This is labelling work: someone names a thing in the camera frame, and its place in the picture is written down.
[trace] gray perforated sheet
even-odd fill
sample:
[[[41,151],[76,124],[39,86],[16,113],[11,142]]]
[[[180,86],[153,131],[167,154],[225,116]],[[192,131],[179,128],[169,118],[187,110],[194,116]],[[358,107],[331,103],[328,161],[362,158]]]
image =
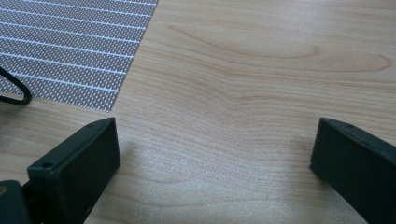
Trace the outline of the gray perforated sheet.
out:
[[[34,97],[109,111],[157,0],[1,0],[0,66]],[[18,93],[4,78],[0,91]]]

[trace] small hole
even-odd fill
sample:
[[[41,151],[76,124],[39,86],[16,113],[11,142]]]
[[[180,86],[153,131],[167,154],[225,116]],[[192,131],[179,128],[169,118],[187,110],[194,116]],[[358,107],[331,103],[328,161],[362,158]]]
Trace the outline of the small hole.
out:
[[[7,191],[6,186],[0,186],[0,195],[4,194]]]
[[[54,166],[55,165],[55,162],[53,162],[53,161],[46,161],[46,162],[44,162],[43,163],[43,168],[46,168],[46,169],[48,169],[48,168],[51,168],[52,166]]]

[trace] wood grain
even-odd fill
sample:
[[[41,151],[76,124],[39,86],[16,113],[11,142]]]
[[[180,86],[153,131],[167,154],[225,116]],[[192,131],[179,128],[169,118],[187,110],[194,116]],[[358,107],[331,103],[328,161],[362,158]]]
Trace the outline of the wood grain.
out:
[[[0,105],[0,179],[116,117],[86,223],[364,223],[308,168],[320,117],[396,145],[396,2],[160,0],[110,113]]]

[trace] white stripe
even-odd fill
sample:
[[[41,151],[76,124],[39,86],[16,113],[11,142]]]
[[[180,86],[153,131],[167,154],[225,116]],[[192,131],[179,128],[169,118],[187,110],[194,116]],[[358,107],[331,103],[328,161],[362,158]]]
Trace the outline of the white stripe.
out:
[[[61,49],[72,49],[72,50],[79,50],[79,51],[87,51],[87,52],[91,52],[91,53],[105,54],[105,55],[122,57],[122,58],[128,58],[128,59],[132,59],[134,57],[133,55],[131,56],[131,55],[124,55],[124,54],[107,53],[107,52],[90,50],[90,49],[78,49],[78,48],[72,48],[72,47],[67,47],[67,46],[62,46],[62,45],[47,44],[47,43],[36,42],[36,41],[31,41],[31,40],[17,39],[17,38],[12,38],[12,37],[10,38],[10,37],[0,36],[0,39],[19,41],[19,42],[25,42],[25,43],[30,43],[30,44],[45,45],[45,46],[51,46],[51,47],[61,48]]]
[[[53,5],[53,6],[58,6],[58,7],[73,7],[73,8],[88,9],[88,10],[101,11],[101,12],[111,12],[111,13],[123,14],[123,15],[128,15],[128,16],[151,17],[151,15],[129,13],[129,12],[120,12],[120,11],[101,9],[101,8],[93,8],[93,7],[79,7],[79,6],[71,6],[71,5],[65,5],[65,4],[59,4],[59,3],[35,1],[35,0],[21,0],[21,1],[31,2],[31,3],[40,3],[40,4],[46,4],[46,5]]]
[[[155,3],[141,3],[141,2],[131,2],[125,0],[113,0],[113,2],[123,2],[123,3],[131,3],[131,4],[138,4],[138,5],[146,5],[146,6],[156,6]]]
[[[108,23],[108,22],[102,22],[102,21],[87,21],[87,20],[82,20],[82,19],[60,17],[60,16],[51,16],[51,15],[47,15],[47,14],[39,14],[39,13],[34,13],[34,12],[25,12],[25,11],[18,11],[18,10],[5,9],[5,8],[0,8],[0,11],[22,13],[22,14],[28,14],[28,15],[34,15],[34,16],[43,16],[43,17],[50,17],[50,18],[70,20],[70,21],[85,21],[85,22],[89,22],[89,23],[95,23],[95,24],[101,24],[101,25],[109,25],[109,26],[118,26],[118,27],[130,28],[130,29],[136,29],[136,30],[146,30],[145,27],[139,27],[139,26],[127,26],[127,25],[121,25],[121,24],[116,24],[116,23]]]
[[[55,61],[50,61],[50,60],[45,60],[45,59],[32,58],[32,57],[27,57],[27,56],[22,56],[22,55],[17,55],[17,54],[9,54],[9,53],[0,52],[0,55],[5,55],[5,56],[9,56],[9,57],[16,57],[16,58],[23,58],[23,59],[39,61],[39,62],[44,62],[44,63],[56,63],[56,64],[67,65],[67,66],[71,66],[71,67],[86,68],[86,69],[91,69],[91,70],[96,70],[96,71],[101,71],[101,72],[109,72],[109,73],[114,73],[114,74],[125,75],[125,73],[120,72],[120,71],[113,71],[113,70],[108,70],[108,69],[103,69],[103,68],[89,67],[89,66],[84,66],[84,65],[79,65],[79,64],[72,64],[72,63],[61,63],[61,62],[55,62]]]
[[[71,86],[78,86],[78,87],[83,87],[83,88],[89,88],[89,89],[99,90],[99,91],[119,92],[118,90],[111,90],[111,89],[102,88],[102,87],[95,87],[95,86],[89,86],[89,85],[84,85],[84,84],[78,84],[78,83],[75,83],[75,82],[62,81],[62,80],[57,80],[57,79],[52,79],[52,78],[47,78],[47,77],[34,77],[34,76],[25,75],[25,74],[21,74],[21,73],[12,73],[12,75],[15,75],[15,76],[18,76],[18,77],[35,78],[35,79],[40,79],[40,80],[45,80],[45,81],[51,81],[51,82],[61,83],[61,84],[65,84],[65,85],[71,85]]]
[[[86,35],[86,34],[82,34],[82,33],[55,30],[55,29],[50,29],[50,28],[42,28],[42,27],[37,27],[37,26],[20,25],[20,24],[16,24],[16,23],[8,23],[8,22],[1,22],[0,21],[0,24],[11,25],[11,26],[19,26],[19,27],[23,27],[23,28],[32,28],[32,29],[37,29],[37,30],[53,31],[53,32],[59,32],[59,33],[69,34],[69,35],[83,35],[83,36],[93,37],[93,38],[109,39],[109,40],[116,40],[116,41],[135,43],[135,44],[139,43],[139,41],[136,41],[136,40],[118,39],[118,38],[101,36],[101,35]]]

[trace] dotted mesh fabric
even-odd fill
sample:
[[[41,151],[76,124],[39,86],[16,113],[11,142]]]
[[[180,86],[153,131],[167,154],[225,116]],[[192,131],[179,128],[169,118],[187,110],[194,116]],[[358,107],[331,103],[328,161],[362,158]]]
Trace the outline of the dotted mesh fabric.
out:
[[[1,0],[0,66],[34,97],[109,111],[157,0]],[[0,77],[0,91],[21,94]]]

